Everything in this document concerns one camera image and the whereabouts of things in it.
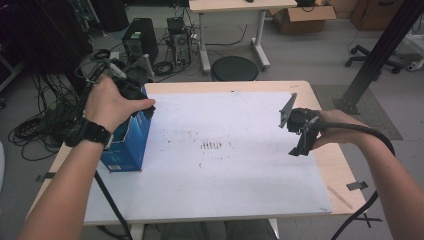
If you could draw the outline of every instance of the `blue box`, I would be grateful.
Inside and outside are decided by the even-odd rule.
[[[115,130],[110,148],[100,157],[109,171],[141,171],[150,122],[140,111]]]

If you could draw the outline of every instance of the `black marks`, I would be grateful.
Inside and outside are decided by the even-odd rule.
[[[221,141],[204,140],[200,149],[220,149],[222,147]]]

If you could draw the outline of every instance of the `caster wheel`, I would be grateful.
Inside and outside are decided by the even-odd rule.
[[[355,54],[355,53],[357,53],[358,52],[358,49],[357,48],[352,48],[352,49],[350,49],[350,53],[352,53],[352,54]]]
[[[393,68],[393,69],[392,69],[392,73],[393,73],[393,74],[398,74],[398,73],[400,73],[400,68]]]
[[[417,70],[418,68],[419,68],[418,63],[412,62],[411,64],[409,64],[409,66],[406,69],[410,72],[413,72],[413,71]]]

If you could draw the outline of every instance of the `white poster board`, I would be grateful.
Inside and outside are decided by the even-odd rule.
[[[172,222],[332,211],[312,155],[279,128],[287,92],[150,94],[142,172],[98,171],[125,219]],[[94,182],[86,222],[116,221]]]

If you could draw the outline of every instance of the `hand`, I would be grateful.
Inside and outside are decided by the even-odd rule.
[[[320,120],[328,123],[347,123],[366,126],[364,123],[352,118],[340,110],[331,111],[320,111]],[[324,146],[327,143],[353,143],[358,145],[361,139],[366,136],[359,131],[340,129],[340,128],[329,128],[321,131],[321,137],[319,137],[312,149],[317,149]]]
[[[153,99],[127,100],[121,96],[113,80],[105,75],[99,77],[85,105],[84,116],[89,121],[105,127],[109,132],[137,111],[155,104]]]

